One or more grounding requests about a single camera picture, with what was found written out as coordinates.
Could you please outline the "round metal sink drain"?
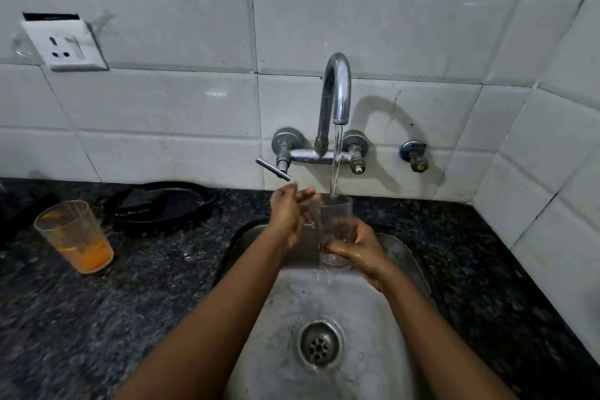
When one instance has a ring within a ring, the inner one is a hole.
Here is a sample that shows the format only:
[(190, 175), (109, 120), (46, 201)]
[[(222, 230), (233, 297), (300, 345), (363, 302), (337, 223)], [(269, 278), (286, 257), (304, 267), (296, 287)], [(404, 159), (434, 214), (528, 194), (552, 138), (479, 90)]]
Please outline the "round metal sink drain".
[(343, 358), (344, 335), (334, 321), (307, 322), (296, 337), (299, 361), (314, 370), (333, 370)]

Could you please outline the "person's left hand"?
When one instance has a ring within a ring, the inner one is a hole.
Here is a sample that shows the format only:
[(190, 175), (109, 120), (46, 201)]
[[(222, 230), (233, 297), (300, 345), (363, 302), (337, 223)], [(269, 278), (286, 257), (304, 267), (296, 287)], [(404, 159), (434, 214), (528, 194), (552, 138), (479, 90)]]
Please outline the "person's left hand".
[(295, 182), (272, 193), (267, 239), (280, 252), (288, 253), (299, 243), (303, 226), (310, 220), (310, 200), (315, 194), (313, 187), (299, 190)]

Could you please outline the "person's right forearm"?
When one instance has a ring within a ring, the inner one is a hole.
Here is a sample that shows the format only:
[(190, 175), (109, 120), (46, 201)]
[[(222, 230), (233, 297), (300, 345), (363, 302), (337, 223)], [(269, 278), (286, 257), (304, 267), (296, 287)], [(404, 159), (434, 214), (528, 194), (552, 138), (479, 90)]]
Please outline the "person's right forearm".
[(387, 261), (377, 280), (437, 400), (518, 400), (398, 267)]

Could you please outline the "brass wall water valve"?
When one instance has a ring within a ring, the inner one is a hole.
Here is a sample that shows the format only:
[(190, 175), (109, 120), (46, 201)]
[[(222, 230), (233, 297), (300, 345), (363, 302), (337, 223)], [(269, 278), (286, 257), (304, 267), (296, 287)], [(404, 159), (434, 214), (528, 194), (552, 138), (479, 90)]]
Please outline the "brass wall water valve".
[(427, 145), (418, 140), (404, 143), (399, 150), (400, 158), (410, 165), (413, 172), (422, 174), (429, 169), (428, 160), (425, 156)]

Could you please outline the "white wall power socket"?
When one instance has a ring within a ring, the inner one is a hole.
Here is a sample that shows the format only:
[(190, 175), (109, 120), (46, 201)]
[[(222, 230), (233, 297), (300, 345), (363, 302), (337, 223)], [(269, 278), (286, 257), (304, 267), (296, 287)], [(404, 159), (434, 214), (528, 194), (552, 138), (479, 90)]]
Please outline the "white wall power socket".
[(23, 12), (21, 26), (53, 72), (103, 72), (104, 59), (91, 24), (77, 13)]

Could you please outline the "person's left forearm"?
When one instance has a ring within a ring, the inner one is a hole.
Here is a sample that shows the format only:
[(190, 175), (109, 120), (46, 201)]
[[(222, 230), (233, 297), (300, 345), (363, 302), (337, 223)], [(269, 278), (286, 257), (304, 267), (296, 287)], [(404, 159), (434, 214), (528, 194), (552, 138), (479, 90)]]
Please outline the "person's left forearm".
[(218, 400), (303, 225), (270, 222), (113, 400)]

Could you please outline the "glass with orange residue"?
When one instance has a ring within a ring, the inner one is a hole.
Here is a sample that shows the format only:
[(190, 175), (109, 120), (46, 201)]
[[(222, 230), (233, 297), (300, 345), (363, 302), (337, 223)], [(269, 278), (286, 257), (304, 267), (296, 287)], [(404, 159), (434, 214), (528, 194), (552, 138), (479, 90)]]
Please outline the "glass with orange residue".
[(48, 208), (34, 220), (34, 228), (82, 275), (99, 272), (113, 261), (114, 251), (86, 201)]

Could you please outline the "person's right hand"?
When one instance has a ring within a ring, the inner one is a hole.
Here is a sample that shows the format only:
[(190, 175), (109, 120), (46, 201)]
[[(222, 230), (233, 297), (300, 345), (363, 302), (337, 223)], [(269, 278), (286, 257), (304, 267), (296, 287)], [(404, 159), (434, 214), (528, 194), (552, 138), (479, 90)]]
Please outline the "person's right hand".
[(387, 257), (377, 237), (368, 226), (368, 240), (365, 242), (342, 242), (333, 240), (326, 252), (339, 255), (358, 269), (369, 284), (380, 293), (385, 293), (387, 274), (392, 272), (393, 263)]

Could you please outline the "black oval tray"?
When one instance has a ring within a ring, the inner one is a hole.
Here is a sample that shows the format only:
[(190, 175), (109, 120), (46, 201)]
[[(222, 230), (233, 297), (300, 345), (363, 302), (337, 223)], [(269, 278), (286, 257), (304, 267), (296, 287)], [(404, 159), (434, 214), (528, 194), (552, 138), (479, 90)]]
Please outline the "black oval tray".
[(90, 205), (122, 232), (134, 235), (176, 229), (211, 217), (219, 194), (193, 182), (159, 181), (133, 185)]

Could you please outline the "stainless steel sink basin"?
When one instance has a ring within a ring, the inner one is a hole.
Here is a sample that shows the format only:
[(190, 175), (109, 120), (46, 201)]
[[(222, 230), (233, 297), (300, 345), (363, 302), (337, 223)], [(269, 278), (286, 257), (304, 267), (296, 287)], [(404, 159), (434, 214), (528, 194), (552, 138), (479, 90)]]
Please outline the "stainless steel sink basin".
[(358, 271), (321, 263), (305, 225), (222, 400), (434, 400), (386, 298)]

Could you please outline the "chrome wall-mounted sink faucet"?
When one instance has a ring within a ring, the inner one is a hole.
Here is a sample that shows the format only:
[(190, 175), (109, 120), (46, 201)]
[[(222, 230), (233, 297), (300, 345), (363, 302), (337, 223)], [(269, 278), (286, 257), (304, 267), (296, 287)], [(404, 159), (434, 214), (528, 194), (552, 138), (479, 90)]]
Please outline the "chrome wall-mounted sink faucet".
[(271, 148), (275, 154), (275, 164), (258, 157), (256, 163), (276, 177), (291, 181), (288, 174), (293, 162), (324, 164), (339, 171), (342, 164), (349, 165), (354, 175), (366, 171), (365, 157), (369, 142), (365, 134), (357, 130), (345, 130), (349, 124), (352, 79), (348, 58), (336, 52), (327, 61), (320, 97), (317, 134), (311, 148), (305, 148), (305, 138), (301, 132), (284, 127), (275, 132)]

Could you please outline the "clear drinking glass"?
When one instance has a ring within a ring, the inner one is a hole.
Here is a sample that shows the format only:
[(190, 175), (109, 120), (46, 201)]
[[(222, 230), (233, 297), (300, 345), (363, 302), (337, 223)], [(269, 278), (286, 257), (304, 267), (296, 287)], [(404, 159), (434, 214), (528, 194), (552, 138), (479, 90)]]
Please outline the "clear drinking glass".
[(317, 232), (319, 259), (327, 268), (349, 268), (350, 261), (326, 252), (333, 240), (352, 242), (356, 235), (350, 220), (353, 216), (353, 200), (349, 196), (330, 196), (319, 193), (312, 202), (312, 221)]

